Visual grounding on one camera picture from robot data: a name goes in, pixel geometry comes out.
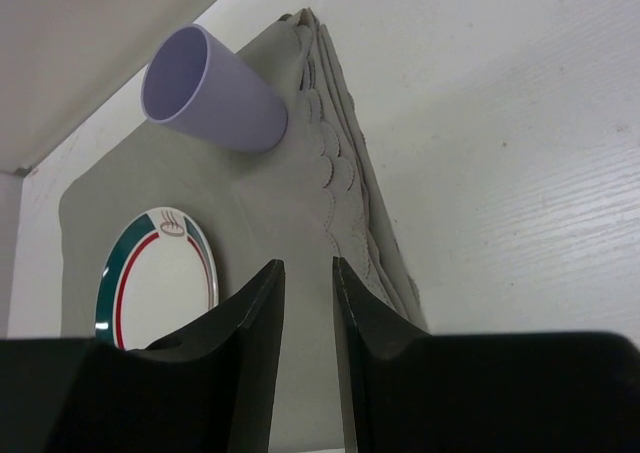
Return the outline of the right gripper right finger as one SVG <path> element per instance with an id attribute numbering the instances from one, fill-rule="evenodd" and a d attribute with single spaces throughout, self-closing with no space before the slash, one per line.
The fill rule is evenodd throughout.
<path id="1" fill-rule="evenodd" d="M 607 332 L 431 335 L 332 265 L 349 452 L 635 452 L 639 352 Z"/>

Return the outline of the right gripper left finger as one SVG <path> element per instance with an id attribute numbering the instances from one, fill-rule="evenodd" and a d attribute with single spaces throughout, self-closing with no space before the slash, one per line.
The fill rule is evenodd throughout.
<path id="1" fill-rule="evenodd" d="M 285 268 L 144 349 L 95 338 L 1 344 L 5 452 L 265 452 Z"/>

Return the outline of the white plate green rim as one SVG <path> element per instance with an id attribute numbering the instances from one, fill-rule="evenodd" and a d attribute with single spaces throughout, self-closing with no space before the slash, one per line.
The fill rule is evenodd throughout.
<path id="1" fill-rule="evenodd" d="M 131 221 L 107 257 L 98 288 L 95 336 L 144 349 L 220 302 L 216 262 L 198 223 L 173 207 Z"/>

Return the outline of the grey cloth placemat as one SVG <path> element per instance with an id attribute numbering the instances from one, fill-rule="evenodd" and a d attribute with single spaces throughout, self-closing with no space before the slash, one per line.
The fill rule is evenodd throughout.
<path id="1" fill-rule="evenodd" d="M 270 448 L 338 448 L 333 258 L 344 257 L 401 317 L 425 320 L 327 28 L 303 9 L 240 55 L 283 97 L 283 139 L 267 153 L 242 154 L 145 122 L 73 181 L 59 204 L 61 332 L 92 334 L 99 278 L 121 231 L 147 209 L 177 207 L 206 233 L 226 294 L 267 261 L 284 262 Z"/>

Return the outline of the lilac plastic cup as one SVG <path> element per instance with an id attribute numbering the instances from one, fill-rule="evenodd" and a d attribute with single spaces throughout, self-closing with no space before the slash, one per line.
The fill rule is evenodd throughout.
<path id="1" fill-rule="evenodd" d="M 263 153 L 283 138 L 283 100 L 241 58 L 198 24 L 169 36 L 141 87 L 146 118 L 222 148 Z"/>

